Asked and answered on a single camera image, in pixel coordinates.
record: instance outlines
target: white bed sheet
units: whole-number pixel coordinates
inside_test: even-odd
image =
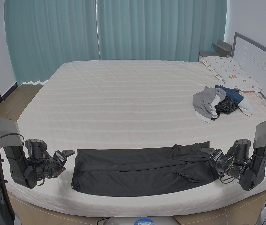
[[[235,111],[210,124],[195,115],[193,94],[219,81],[202,63],[106,60],[63,64],[41,88],[18,120],[25,139],[42,139],[47,151],[78,148],[153,148],[210,141],[224,153],[236,139],[253,141],[256,125],[266,121],[266,102],[247,93],[252,117]],[[237,181],[149,197],[103,197],[79,193],[70,183],[75,156],[57,179],[27,189],[11,179],[18,198],[62,213],[105,216],[169,216],[205,212],[266,190],[264,181],[244,191]]]

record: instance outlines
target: blue round sticker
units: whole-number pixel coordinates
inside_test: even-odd
[[[141,218],[138,221],[136,221],[134,225],[155,225],[155,223],[153,220],[150,220],[148,218]]]

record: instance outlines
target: pillowcase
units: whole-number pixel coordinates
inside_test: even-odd
[[[238,88],[240,91],[260,92],[261,87],[231,57],[204,57],[199,59],[217,77],[224,87]]]

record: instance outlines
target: curtain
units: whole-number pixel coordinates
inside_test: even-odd
[[[197,61],[223,40],[227,0],[97,0],[101,59]]]
[[[5,28],[18,84],[99,59],[95,0],[5,0]]]

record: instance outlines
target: fitted bed sheet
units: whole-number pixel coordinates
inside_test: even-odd
[[[224,153],[236,139],[253,141],[256,125],[266,121],[266,101],[247,92],[251,117],[241,111],[210,124],[195,115],[193,94],[220,84],[202,63],[103,60],[63,64],[46,82],[18,120],[25,139],[42,139],[47,151],[71,149],[154,148],[210,141]],[[79,193],[71,180],[75,155],[57,179],[28,189],[13,182],[3,163],[7,190],[18,198],[62,213],[92,216],[169,216],[224,207],[266,190],[263,182],[244,191],[237,181],[210,184],[147,197],[105,197]]]

